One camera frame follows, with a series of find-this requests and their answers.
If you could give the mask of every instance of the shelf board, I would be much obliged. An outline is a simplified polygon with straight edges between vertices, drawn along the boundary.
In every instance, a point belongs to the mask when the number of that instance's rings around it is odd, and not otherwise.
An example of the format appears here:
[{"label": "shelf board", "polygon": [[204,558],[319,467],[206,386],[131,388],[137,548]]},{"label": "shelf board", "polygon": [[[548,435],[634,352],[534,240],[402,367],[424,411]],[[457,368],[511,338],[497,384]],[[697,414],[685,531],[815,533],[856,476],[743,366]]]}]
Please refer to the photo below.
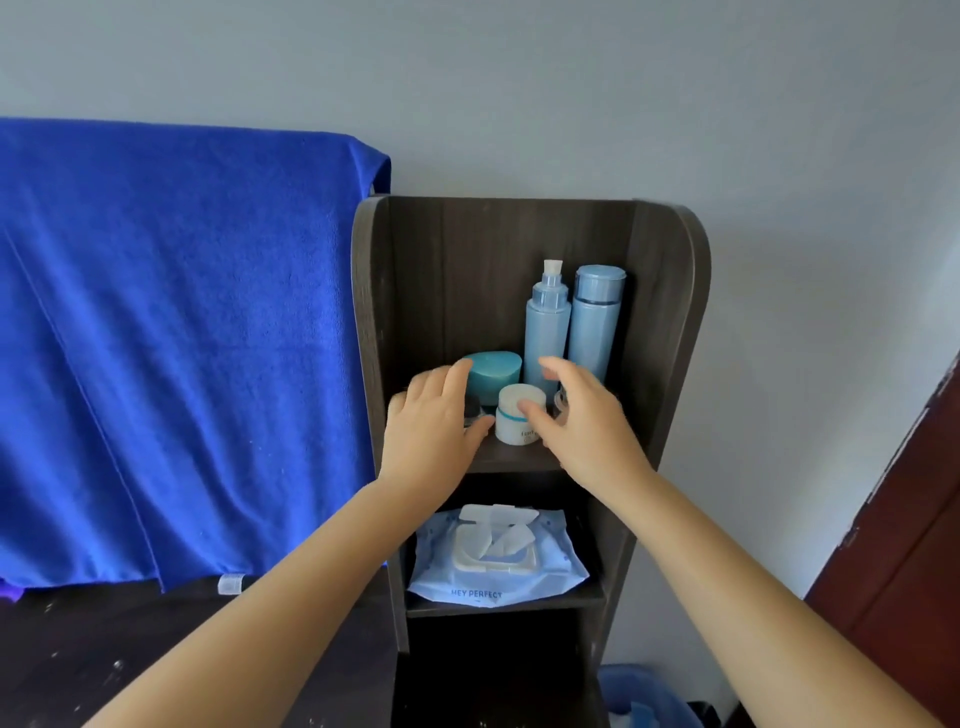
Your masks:
[{"label": "shelf board", "polygon": [[430,601],[407,592],[407,618],[416,617],[452,617],[454,615],[488,615],[503,612],[537,612],[544,609],[581,609],[603,604],[606,597],[603,587],[594,577],[578,584],[566,594],[548,596],[545,599],[524,601],[506,607],[468,607],[463,604],[446,604]]},{"label": "shelf board", "polygon": [[530,445],[505,445],[491,433],[484,438],[468,473],[529,473],[558,471],[560,463],[543,441]]}]

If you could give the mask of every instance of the light blue bottle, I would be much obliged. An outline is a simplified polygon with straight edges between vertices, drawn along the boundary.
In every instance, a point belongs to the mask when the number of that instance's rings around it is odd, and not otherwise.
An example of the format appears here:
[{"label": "light blue bottle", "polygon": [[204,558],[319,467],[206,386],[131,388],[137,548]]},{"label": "light blue bottle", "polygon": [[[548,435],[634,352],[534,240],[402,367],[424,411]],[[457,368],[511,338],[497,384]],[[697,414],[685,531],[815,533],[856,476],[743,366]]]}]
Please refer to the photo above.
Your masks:
[{"label": "light blue bottle", "polygon": [[582,265],[577,271],[566,358],[589,369],[600,381],[607,376],[626,279],[626,272],[613,265]]},{"label": "light blue bottle", "polygon": [[527,302],[527,332],[523,342],[523,381],[539,387],[549,404],[557,391],[557,382],[543,376],[541,356],[563,356],[566,329],[570,325],[570,301],[561,279],[562,260],[545,260],[543,277],[534,286]]}]

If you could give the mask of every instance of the wet wipes package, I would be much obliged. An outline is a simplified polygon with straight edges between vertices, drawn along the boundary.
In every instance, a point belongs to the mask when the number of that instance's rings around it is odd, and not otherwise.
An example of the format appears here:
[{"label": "wet wipes package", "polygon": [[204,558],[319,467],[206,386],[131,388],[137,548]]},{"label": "wet wipes package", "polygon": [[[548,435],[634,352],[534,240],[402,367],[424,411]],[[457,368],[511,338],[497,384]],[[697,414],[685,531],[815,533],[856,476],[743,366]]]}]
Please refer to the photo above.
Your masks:
[{"label": "wet wipes package", "polygon": [[563,594],[587,577],[563,511],[472,504],[417,529],[409,590],[431,601],[502,607]]}]

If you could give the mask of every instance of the wooden door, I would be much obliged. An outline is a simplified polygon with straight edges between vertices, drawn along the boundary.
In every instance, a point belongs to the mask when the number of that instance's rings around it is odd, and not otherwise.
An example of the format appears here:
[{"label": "wooden door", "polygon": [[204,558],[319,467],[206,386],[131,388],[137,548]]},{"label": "wooden door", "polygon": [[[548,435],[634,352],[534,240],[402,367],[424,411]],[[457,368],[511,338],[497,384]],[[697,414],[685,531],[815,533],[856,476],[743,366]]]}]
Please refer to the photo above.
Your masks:
[{"label": "wooden door", "polygon": [[950,376],[806,598],[960,728],[960,376]]}]

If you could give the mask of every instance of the dark table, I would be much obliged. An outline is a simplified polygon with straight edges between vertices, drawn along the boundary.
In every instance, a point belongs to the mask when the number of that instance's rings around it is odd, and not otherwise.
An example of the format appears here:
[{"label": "dark table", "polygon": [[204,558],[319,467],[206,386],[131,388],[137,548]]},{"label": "dark table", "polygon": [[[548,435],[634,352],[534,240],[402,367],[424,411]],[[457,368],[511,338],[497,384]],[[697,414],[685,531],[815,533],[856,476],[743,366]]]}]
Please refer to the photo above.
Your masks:
[{"label": "dark table", "polygon": [[[357,601],[285,726],[390,725],[396,637],[386,570]],[[217,579],[31,590],[0,600],[0,727],[83,725],[232,597]]]}]

